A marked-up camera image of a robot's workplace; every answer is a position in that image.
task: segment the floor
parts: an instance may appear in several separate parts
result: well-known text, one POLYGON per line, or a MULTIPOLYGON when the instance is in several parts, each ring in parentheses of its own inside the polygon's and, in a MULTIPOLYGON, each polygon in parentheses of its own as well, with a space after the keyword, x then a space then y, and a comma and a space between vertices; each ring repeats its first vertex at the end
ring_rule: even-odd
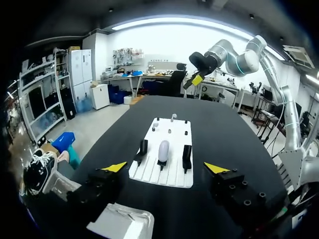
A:
MULTIPOLYGON (((47 134, 46 138, 55 140, 65 131, 74 132, 75 141, 72 146, 77 152, 80 160, 82 160, 102 134, 107 131, 128 109, 129 106, 127 105, 112 105, 98 111, 93 110, 87 113, 78 114, 74 119, 58 124, 47 134)), ((241 115, 241 117, 252 131, 257 134, 259 129, 251 122, 251 117, 245 115, 241 115)), ((270 135, 270 139, 265 145, 266 148, 276 137, 277 132, 277 129, 273 130, 270 135)), ((269 154, 275 155, 278 151, 280 151, 284 147, 285 140, 285 137, 279 133, 275 140, 274 147, 271 145, 268 148, 269 154)), ((35 147, 31 144, 23 125, 20 125, 18 134, 13 141, 13 145, 11 145, 9 149, 12 153, 12 168, 16 174, 17 180, 19 180, 22 175, 23 166, 30 161, 31 154, 35 150, 35 147)), ((281 161, 278 157, 276 157, 274 158, 274 163, 278 165, 281 161)))

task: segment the metal shelving unit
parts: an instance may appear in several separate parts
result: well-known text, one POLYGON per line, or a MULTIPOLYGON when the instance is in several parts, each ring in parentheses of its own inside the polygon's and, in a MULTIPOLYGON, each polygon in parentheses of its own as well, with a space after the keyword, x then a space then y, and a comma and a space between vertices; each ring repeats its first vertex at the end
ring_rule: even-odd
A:
POLYGON ((52 75, 55 75, 55 85, 56 85, 56 91, 57 91, 57 96, 58 96, 58 102, 53 104, 52 106, 50 107, 46 107, 46 104, 45 104, 45 101, 44 101, 44 96, 42 95, 42 99, 43 99, 43 102, 44 102, 44 106, 45 106, 45 112, 43 112, 41 115, 39 115, 37 118, 33 119, 33 120, 29 120, 29 117, 27 115, 27 112, 26 112, 26 103, 25 102, 22 102, 20 104, 20 107, 21 107, 21 113, 22 113, 22 116, 23 116, 23 119, 24 119, 24 122, 26 124, 26 128, 28 130, 28 132, 30 133, 33 141, 37 142, 38 140, 40 140, 43 136, 45 136, 51 129, 53 129, 59 122, 61 121, 66 121, 67 118, 66 118, 66 114, 65 114, 65 111, 64 111, 64 107, 63 107, 63 103, 62 103, 62 98, 61 98, 61 94, 60 94, 60 88, 59 88, 59 83, 58 83, 58 80, 57 80, 57 74, 56 74, 56 57, 54 58, 53 61, 49 61, 49 62, 45 62, 39 66, 36 66, 24 73, 20 73, 20 76, 19 76, 19 88, 18 88, 18 94, 19 94, 19 98, 24 98, 26 101, 27 101, 27 104, 30 105, 30 102, 28 100, 28 93, 30 91, 30 88, 36 84, 39 84, 41 85, 44 81, 47 80, 47 78, 50 77, 51 79, 51 76, 52 75), (28 75, 28 74, 31 74, 31 73, 35 73, 37 71, 41 71, 41 70, 44 70, 44 68, 46 67, 49 67, 51 66, 51 68, 53 68, 52 72, 47 72, 45 75, 43 76, 40 76, 40 77, 36 77, 34 78, 33 81, 27 83, 24 85, 24 79, 25 79, 25 76, 28 75), (60 106, 60 109, 62 111, 62 114, 63 116, 58 118, 56 121, 54 121, 50 126, 48 126, 43 132, 39 133, 38 135, 35 135, 35 132, 34 130, 32 129, 32 126, 37 122, 39 121, 46 113, 50 112, 51 110, 53 110, 55 107, 58 107, 60 106))
POLYGON ((68 50, 65 50, 65 51, 62 51, 62 52, 56 52, 54 58, 57 59, 60 56, 62 56, 62 58, 65 59, 65 62, 60 62, 58 64, 55 64, 55 67, 54 67, 54 69, 55 69, 55 81, 57 83, 57 94, 58 94, 59 100, 62 101, 61 92, 60 92, 61 88, 59 87, 59 81, 63 80, 63 79, 68 79, 69 80, 70 91, 71 91, 71 96, 72 96, 73 104, 74 104, 74 107, 75 107, 75 101, 74 101, 74 96, 73 96, 73 90, 71 89, 72 88, 72 83, 71 83, 69 65, 68 65, 68 50), (63 67, 64 65, 65 65, 65 69, 66 69, 67 75, 60 77, 60 76, 57 75, 57 72, 58 72, 57 71, 57 67, 61 67, 61 66, 63 67))

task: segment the black holder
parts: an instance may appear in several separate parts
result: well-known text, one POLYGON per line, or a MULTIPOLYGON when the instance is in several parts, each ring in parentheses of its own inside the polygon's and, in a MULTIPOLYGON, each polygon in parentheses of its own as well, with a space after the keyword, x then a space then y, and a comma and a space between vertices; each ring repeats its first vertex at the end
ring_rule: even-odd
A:
POLYGON ((250 235, 269 222, 284 206, 287 192, 267 200, 265 192, 256 192, 237 169, 213 173, 206 165, 205 181, 216 203, 224 206, 233 221, 250 235))
POLYGON ((116 202, 125 184, 127 170, 123 168, 117 173, 96 169, 85 184, 67 193, 68 204, 78 223, 86 226, 95 222, 109 203, 116 202))
POLYGON ((190 162, 191 148, 192 148, 191 145, 184 145, 184 151, 183 151, 184 173, 186 173, 188 169, 191 169, 191 162, 190 162))
POLYGON ((147 152, 148 152, 148 143, 149 143, 149 141, 147 139, 141 140, 140 151, 134 157, 134 161, 136 161, 138 163, 138 166, 140 166, 140 164, 144 158, 144 155, 147 154, 147 152))
POLYGON ((167 162, 167 161, 165 161, 165 162, 160 162, 160 161, 158 160, 158 165, 160 166, 160 170, 161 170, 161 171, 163 170, 164 166, 166 166, 166 162, 167 162))

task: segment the shoelace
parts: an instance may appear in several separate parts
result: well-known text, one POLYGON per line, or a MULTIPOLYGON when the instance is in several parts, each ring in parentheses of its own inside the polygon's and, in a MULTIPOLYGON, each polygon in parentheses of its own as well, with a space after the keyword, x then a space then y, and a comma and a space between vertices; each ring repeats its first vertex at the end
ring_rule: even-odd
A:
POLYGON ((27 168, 31 166, 31 164, 37 164, 38 162, 41 163, 42 167, 45 167, 49 162, 50 158, 54 157, 52 152, 46 152, 42 156, 33 155, 31 161, 29 162, 27 168))

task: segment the yellow marker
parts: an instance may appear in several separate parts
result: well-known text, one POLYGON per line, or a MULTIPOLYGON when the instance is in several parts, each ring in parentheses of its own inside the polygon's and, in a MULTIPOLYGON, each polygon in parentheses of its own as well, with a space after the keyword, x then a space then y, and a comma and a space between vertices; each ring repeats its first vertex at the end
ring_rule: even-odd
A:
POLYGON ((210 163, 206 163, 204 162, 204 164, 207 166, 207 168, 209 168, 213 173, 221 173, 221 172, 224 172, 224 171, 229 171, 229 169, 226 169, 226 168, 221 168, 221 167, 217 167, 215 165, 212 165, 210 163))
POLYGON ((192 84, 197 86, 202 81, 203 81, 203 78, 200 75, 197 75, 197 76, 195 76, 194 80, 192 81, 192 84))
POLYGON ((113 164, 110 167, 102 168, 102 170, 108 170, 114 173, 117 173, 121 168, 123 168, 127 162, 119 163, 119 164, 113 164))

